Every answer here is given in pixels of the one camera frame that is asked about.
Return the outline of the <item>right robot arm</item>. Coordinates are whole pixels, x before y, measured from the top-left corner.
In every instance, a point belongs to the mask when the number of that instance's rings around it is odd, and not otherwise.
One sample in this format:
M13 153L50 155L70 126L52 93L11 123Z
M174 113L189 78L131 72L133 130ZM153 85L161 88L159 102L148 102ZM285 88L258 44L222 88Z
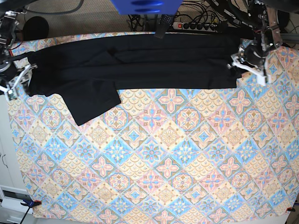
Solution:
M16 28L19 12L7 11L0 17L0 93L6 100L12 101L19 97L17 86L28 88L32 70L37 68L36 64L28 64L23 68L16 68L14 61L26 57L12 55L13 44L16 40Z

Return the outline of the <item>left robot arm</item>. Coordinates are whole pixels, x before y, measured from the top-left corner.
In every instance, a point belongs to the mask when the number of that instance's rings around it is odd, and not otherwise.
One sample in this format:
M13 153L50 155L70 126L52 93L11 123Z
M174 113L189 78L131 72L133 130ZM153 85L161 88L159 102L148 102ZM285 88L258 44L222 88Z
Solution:
M259 85L272 83L267 73L267 56L283 43L277 20L277 10L258 0L244 0L246 12L231 0L209 0L211 7L233 26L243 32L252 31L253 40L240 44L237 53L231 55L229 68L236 67L251 72Z

